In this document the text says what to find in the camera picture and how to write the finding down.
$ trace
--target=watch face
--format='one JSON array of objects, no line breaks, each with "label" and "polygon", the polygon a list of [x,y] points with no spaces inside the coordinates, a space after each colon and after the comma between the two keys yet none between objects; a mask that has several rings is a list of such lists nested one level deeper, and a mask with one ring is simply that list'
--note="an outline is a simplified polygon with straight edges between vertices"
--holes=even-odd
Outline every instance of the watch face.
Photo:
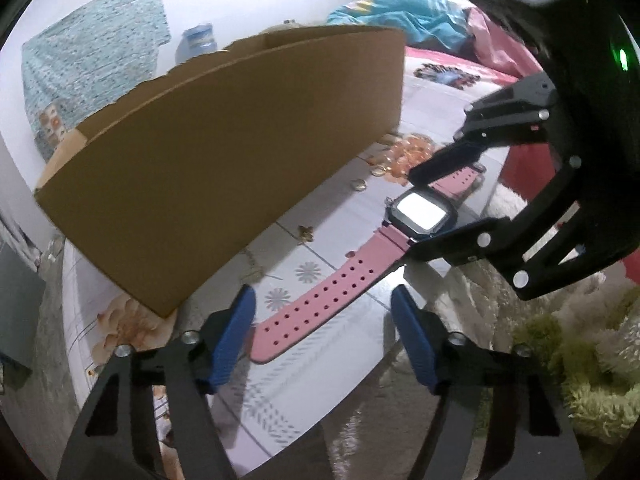
[{"label": "watch face", "polygon": [[420,240],[455,224],[456,210],[437,191],[413,188],[387,207],[386,219],[407,236]]}]

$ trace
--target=smartwatch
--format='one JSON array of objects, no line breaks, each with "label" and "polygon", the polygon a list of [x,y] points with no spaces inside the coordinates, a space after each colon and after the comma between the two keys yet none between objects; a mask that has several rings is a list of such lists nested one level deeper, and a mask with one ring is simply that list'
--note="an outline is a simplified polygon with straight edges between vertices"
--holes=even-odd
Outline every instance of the smartwatch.
[{"label": "smartwatch", "polygon": [[463,168],[393,200],[382,226],[343,266],[255,327],[251,361],[273,360],[396,270],[413,243],[452,228],[458,218],[454,203],[482,182],[481,170]]}]

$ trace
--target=green led indicator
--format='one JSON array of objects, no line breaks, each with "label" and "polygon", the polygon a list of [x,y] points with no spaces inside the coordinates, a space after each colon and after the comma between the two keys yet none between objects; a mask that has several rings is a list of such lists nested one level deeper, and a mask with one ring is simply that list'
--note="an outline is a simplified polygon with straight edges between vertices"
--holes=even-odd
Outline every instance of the green led indicator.
[{"label": "green led indicator", "polygon": [[620,49],[620,66],[625,72],[629,70],[629,65],[626,62],[626,52],[622,49]]}]

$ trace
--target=glowing white screen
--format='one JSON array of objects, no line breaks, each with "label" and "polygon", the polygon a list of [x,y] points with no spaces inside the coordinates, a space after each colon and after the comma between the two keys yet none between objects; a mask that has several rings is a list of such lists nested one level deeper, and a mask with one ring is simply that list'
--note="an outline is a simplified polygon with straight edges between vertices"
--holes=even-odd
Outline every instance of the glowing white screen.
[{"label": "glowing white screen", "polygon": [[445,217],[447,212],[417,193],[411,193],[398,203],[398,211],[428,231]]}]

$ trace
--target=brown cardboard box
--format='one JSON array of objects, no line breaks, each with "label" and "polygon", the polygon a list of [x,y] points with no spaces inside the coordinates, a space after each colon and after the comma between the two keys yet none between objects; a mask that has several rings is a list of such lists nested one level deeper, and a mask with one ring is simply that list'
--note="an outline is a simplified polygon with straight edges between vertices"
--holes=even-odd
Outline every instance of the brown cardboard box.
[{"label": "brown cardboard box", "polygon": [[66,134],[35,197],[161,316],[399,122],[404,36],[361,26],[236,41]]}]

